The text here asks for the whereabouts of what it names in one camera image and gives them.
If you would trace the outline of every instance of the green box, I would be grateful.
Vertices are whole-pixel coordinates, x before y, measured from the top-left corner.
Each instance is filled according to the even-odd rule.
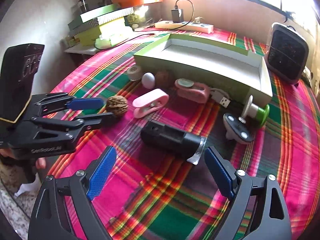
[[[75,36],[78,33],[85,32],[91,28],[97,27],[99,25],[103,25],[105,23],[111,22],[111,21],[119,19],[119,18],[123,18],[124,16],[130,15],[133,13],[134,13],[133,7],[117,10],[117,11],[110,12],[110,13],[106,13],[106,14],[101,15],[95,19],[92,19],[90,21],[87,21],[87,22],[81,24],[80,26],[78,26],[74,30],[70,31],[69,35]]]
[[[124,27],[126,26],[124,24],[124,18],[122,17],[111,22],[105,23],[103,25],[96,26],[84,32],[81,32],[75,35],[75,38],[80,39],[80,43],[82,46],[90,46],[95,43],[95,40],[99,38],[101,34],[107,36],[113,35],[115,33],[122,32]]]
[[[264,58],[227,43],[168,34],[136,52],[134,59],[144,72],[170,70],[177,79],[222,89],[241,103],[253,95],[254,103],[265,107],[272,98]]]
[[[103,7],[88,11],[86,13],[80,14],[79,16],[76,17],[76,19],[74,19],[71,23],[68,24],[69,29],[72,31],[73,29],[80,26],[82,23],[85,23],[101,15],[104,15],[106,13],[113,12],[116,10],[117,10],[117,6],[114,4],[110,4],[110,5],[103,6]]]

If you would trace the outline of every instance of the finger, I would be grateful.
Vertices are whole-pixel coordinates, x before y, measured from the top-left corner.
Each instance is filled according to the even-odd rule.
[[[40,169],[45,169],[46,167],[46,161],[45,158],[39,158],[38,160],[39,168]]]
[[[40,165],[39,165],[39,160],[36,161],[36,168],[39,170],[40,169]]]
[[[14,158],[13,156],[13,153],[10,149],[0,149],[0,154],[3,156],[3,157],[11,157],[11,158]]]

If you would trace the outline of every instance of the yellow box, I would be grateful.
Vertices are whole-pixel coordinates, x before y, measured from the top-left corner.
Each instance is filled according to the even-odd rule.
[[[94,45],[96,39],[99,38],[101,34],[113,35],[121,32],[123,27],[125,27],[124,17],[121,17],[119,19],[81,32],[77,34],[75,38],[80,39],[80,43],[82,46],[90,46]]]
[[[103,40],[97,39],[95,42],[95,47],[98,49],[107,49],[113,47],[122,41],[130,38],[133,30],[129,26],[121,27],[121,31],[112,35],[102,34]]]

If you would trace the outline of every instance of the metal screw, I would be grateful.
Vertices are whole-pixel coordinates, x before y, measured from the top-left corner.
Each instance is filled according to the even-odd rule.
[[[244,170],[237,170],[237,174],[239,176],[244,176],[245,175],[245,171]]]
[[[246,120],[243,117],[238,118],[241,123],[246,123]]]
[[[272,174],[269,174],[268,178],[269,178],[270,180],[273,180],[273,181],[276,180],[276,177],[275,177],[274,175],[272,175]]]
[[[46,180],[46,181],[50,181],[50,180],[52,180],[52,179],[53,179],[53,176],[52,176],[52,175],[48,175],[48,176],[45,177],[45,180]]]
[[[79,176],[79,177],[83,176],[84,175],[84,170],[77,171],[76,175]]]

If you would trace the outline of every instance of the usb connector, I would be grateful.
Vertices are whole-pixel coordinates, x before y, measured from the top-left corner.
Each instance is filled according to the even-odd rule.
[[[222,105],[224,108],[227,108],[230,100],[228,98],[226,98],[222,93],[220,93],[219,91],[212,91],[211,92],[211,98],[216,101],[217,103],[219,103],[220,105]]]

